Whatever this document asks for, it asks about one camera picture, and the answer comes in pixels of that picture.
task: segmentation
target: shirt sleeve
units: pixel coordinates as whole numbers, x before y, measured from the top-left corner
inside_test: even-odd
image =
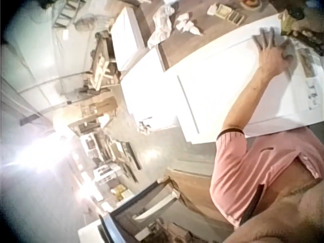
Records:
[[[228,209],[235,201],[233,193],[239,183],[236,179],[240,162],[247,152],[247,140],[239,129],[225,130],[216,140],[216,149],[210,194],[215,206],[227,217]]]

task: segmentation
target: workshop floor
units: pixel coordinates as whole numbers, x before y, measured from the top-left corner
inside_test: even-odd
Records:
[[[137,193],[162,177],[167,166],[176,159],[214,162],[214,143],[187,143],[180,127],[158,131],[148,136],[138,133],[133,117],[127,112],[121,87],[114,88],[113,92],[118,103],[118,114],[108,127],[104,128],[104,132],[110,134],[113,139],[130,142],[143,168],[140,171],[134,170],[138,183],[126,177],[121,179],[131,191]],[[311,129],[324,144],[324,123],[312,125]],[[211,227],[202,216],[189,211],[180,203],[172,205],[163,214],[163,218],[178,223],[207,240],[223,241],[230,234],[227,230]]]

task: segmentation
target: hand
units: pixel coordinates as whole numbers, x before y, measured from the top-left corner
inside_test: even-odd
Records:
[[[252,36],[259,50],[259,69],[264,75],[273,78],[289,68],[293,61],[292,55],[284,56],[285,49],[290,43],[286,40],[280,46],[274,42],[274,29],[270,29],[269,39],[267,40],[265,32],[260,29],[262,44],[259,43],[255,36]]]

